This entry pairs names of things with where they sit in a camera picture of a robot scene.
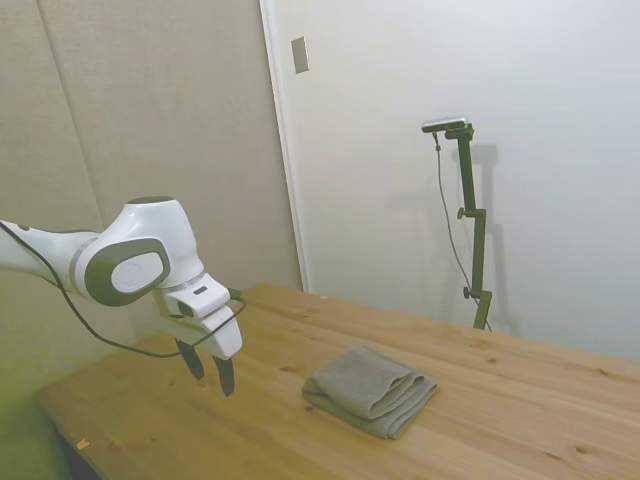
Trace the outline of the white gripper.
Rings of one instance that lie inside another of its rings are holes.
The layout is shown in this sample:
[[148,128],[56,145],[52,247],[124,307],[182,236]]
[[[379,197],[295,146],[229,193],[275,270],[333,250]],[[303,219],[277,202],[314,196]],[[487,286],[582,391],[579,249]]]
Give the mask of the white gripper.
[[175,287],[156,289],[153,299],[162,330],[177,338],[176,346],[194,378],[202,380],[205,370],[191,345],[205,338],[198,346],[213,355],[221,390],[226,397],[232,395],[232,357],[243,341],[235,312],[229,306],[229,290],[212,277],[198,277]]

